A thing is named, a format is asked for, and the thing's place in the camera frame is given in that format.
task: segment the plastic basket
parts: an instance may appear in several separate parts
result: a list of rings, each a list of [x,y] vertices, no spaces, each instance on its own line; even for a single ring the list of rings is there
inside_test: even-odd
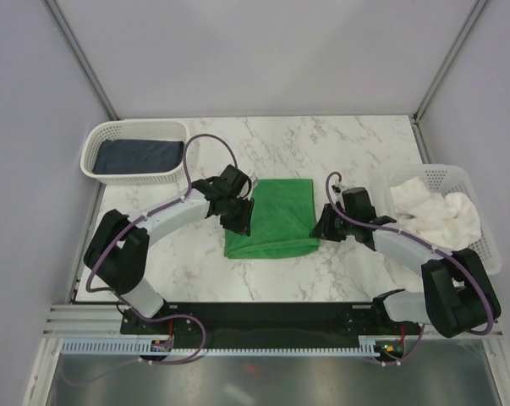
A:
[[[90,178],[104,184],[169,184],[183,175],[183,164],[163,173],[133,173],[121,175],[94,174],[96,155],[105,140],[166,140],[187,142],[189,130],[177,120],[136,119],[110,121],[97,125],[85,141],[80,167]]]
[[[400,165],[385,166],[371,176],[371,199],[378,216],[388,215],[396,218],[390,188],[398,186],[414,177],[419,177],[431,192],[446,195],[451,192],[463,192],[476,206],[480,215],[482,237],[469,247],[476,251],[482,260],[488,275],[501,270],[501,257],[495,245],[490,228],[480,207],[478,196],[474,192],[469,175],[460,167],[451,165]]]

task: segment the green cloth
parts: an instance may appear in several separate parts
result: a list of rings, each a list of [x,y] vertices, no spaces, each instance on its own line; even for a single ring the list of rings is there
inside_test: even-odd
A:
[[[309,236],[315,226],[312,179],[262,179],[253,199],[251,235],[226,231],[227,258],[291,258],[318,250],[319,240]]]

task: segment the fabric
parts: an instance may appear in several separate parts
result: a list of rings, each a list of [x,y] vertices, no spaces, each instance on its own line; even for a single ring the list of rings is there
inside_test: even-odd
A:
[[[390,189],[398,222],[426,241],[462,250],[482,237],[480,215],[466,194],[431,193],[418,177]]]
[[[183,154],[182,141],[106,140],[99,146],[93,173],[125,175],[168,172],[179,165]]]
[[[227,258],[291,258],[318,250],[319,240],[309,236],[315,226],[312,179],[262,179],[253,199],[251,235],[226,231]]]

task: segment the crumpled white cloth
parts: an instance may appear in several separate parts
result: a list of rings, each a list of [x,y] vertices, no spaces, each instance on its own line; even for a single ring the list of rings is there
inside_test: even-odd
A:
[[[390,190],[398,222],[430,243],[462,250],[482,236],[480,215],[466,194],[431,193],[418,177]]]

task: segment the tabletop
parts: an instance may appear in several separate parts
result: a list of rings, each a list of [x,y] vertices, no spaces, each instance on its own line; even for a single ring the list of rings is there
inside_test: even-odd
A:
[[[261,178],[312,178],[317,219],[326,203],[328,173],[339,171],[346,187],[370,190],[370,173],[386,163],[421,163],[407,116],[256,117],[181,119],[191,134],[222,137],[239,169]],[[231,162],[217,141],[201,139],[189,148],[192,179],[218,175]],[[174,184],[109,185],[104,213],[125,214],[167,200],[185,188]],[[224,230],[216,217],[180,228],[148,252],[145,276],[167,301],[365,301],[396,288],[421,290],[421,280],[353,238],[321,241],[318,251],[281,260],[229,260]],[[81,272],[76,301],[116,301],[108,292],[89,294]],[[94,286],[104,286],[98,279]]]

